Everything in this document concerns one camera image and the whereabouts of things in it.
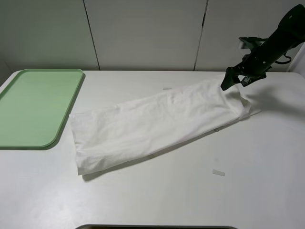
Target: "small white object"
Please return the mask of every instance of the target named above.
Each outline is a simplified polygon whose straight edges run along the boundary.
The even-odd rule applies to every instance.
[[[223,176],[224,177],[224,172],[221,172],[221,171],[218,171],[216,169],[213,169],[213,173],[216,174],[216,175],[220,175],[220,176]]]
[[[243,118],[250,103],[237,85],[222,91],[223,78],[71,114],[78,174],[148,156]]]

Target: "plastic tray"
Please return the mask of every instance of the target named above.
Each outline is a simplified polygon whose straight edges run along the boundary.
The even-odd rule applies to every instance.
[[[0,94],[0,149],[47,149],[58,142],[84,74],[20,71]]]

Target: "table surface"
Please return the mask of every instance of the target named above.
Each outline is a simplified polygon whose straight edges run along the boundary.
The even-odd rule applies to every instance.
[[[220,73],[85,74],[73,113]],[[52,149],[1,150],[1,228],[74,229],[85,224],[305,228],[305,79],[296,73],[268,73],[241,91],[261,107],[261,113],[153,159],[105,172],[77,175],[69,122]],[[213,169],[225,176],[212,174]]]

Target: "wrinkled fabric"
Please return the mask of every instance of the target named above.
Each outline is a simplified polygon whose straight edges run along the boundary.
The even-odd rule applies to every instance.
[[[223,74],[147,98],[71,114],[79,175],[153,154],[249,114],[237,86],[223,92]]]

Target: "white towel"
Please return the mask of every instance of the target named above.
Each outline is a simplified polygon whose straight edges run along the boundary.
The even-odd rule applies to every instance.
[[[153,154],[237,121],[250,103],[237,86],[223,92],[224,75],[147,98],[71,114],[79,175]]]

